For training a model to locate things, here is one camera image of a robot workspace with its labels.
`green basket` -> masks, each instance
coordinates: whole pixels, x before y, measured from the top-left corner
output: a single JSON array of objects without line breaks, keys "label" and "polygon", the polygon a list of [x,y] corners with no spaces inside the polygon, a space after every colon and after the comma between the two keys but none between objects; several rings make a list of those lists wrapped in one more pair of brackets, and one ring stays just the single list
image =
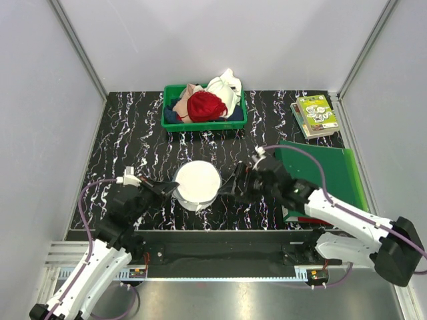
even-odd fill
[{"label": "green basket", "polygon": [[[170,105],[172,99],[179,99],[181,92],[187,85],[167,85],[163,93],[163,110]],[[245,93],[242,88],[242,100],[240,105],[243,110],[243,121],[218,121],[218,122],[201,122],[201,123],[166,123],[163,110],[161,112],[161,126],[167,132],[179,131],[204,131],[204,130],[230,130],[243,129],[248,122],[248,112],[246,111]]]}]

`folded cloth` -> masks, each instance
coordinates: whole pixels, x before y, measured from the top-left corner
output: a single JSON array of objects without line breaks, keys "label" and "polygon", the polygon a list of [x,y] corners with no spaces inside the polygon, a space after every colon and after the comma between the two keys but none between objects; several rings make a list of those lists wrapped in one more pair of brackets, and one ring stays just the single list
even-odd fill
[{"label": "folded cloth", "polygon": [[220,121],[243,121],[243,109],[241,105],[236,105],[236,108],[234,108],[234,112],[232,115],[230,115],[228,118],[218,118],[213,121],[220,122]]},{"label": "folded cloth", "polygon": [[177,112],[173,111],[173,107],[176,106],[177,102],[180,99],[172,99],[171,100],[171,104],[167,105],[166,108],[163,110],[163,114],[165,117],[165,120],[167,123],[172,124],[172,123],[182,123],[182,121],[179,118],[179,115]]},{"label": "folded cloth", "polygon": [[207,122],[227,113],[227,107],[213,93],[198,91],[188,99],[187,111],[193,122]]},{"label": "folded cloth", "polygon": [[181,120],[184,123],[191,123],[193,122],[188,117],[188,111],[187,111],[187,101],[193,95],[195,85],[187,84],[187,87],[181,92],[181,99],[177,102],[175,107],[173,107],[173,110],[178,113],[178,115],[181,117]]},{"label": "folded cloth", "polygon": [[219,97],[227,107],[221,117],[228,118],[233,114],[234,108],[240,102],[242,83],[233,76],[233,71],[227,69],[221,76],[213,78],[207,87],[203,89],[200,85],[193,88],[193,94],[199,91],[207,91]]}]

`red cloth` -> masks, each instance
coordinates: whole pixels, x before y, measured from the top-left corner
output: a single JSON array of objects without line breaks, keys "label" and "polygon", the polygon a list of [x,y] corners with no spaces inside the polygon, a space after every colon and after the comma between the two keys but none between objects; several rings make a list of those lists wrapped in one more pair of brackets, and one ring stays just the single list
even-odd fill
[{"label": "red cloth", "polygon": [[193,122],[208,122],[227,114],[227,107],[213,93],[198,91],[187,101],[188,116]]}]

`reflective metal surface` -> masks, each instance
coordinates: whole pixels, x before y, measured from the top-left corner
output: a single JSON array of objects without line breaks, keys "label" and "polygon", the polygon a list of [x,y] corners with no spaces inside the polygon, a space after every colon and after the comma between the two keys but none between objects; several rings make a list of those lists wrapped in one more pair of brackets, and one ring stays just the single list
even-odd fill
[{"label": "reflective metal surface", "polygon": [[[334,280],[344,272],[331,273]],[[117,317],[131,300],[124,288],[112,286],[94,309],[98,316]],[[137,290],[141,306],[137,310],[136,303],[124,319],[403,319],[393,287],[371,270],[356,270],[341,287],[317,291],[278,283],[182,282],[146,282]]]}]

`marble pattern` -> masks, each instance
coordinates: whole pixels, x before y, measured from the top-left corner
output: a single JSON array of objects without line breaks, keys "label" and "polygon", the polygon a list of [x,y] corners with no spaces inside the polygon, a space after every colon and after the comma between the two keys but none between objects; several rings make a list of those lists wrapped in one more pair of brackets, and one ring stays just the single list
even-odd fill
[{"label": "marble pattern", "polygon": [[[205,160],[219,170],[223,181],[238,161],[249,161],[260,145],[281,140],[343,147],[339,133],[305,141],[290,104],[302,95],[324,94],[323,91],[246,91],[248,123],[237,131],[202,131],[167,133],[161,126],[163,93],[110,93],[83,185],[120,176],[126,165],[135,167],[136,175],[158,181],[169,181],[177,168],[191,160]],[[107,202],[118,185],[98,185],[90,189],[83,207],[89,225],[94,229],[105,215]],[[76,209],[71,229],[83,229]],[[230,197],[218,197],[214,204],[194,213],[182,208],[175,199],[158,209],[151,208],[135,224],[144,229],[300,229],[301,225],[284,223],[282,210],[274,202],[243,205]]]}]

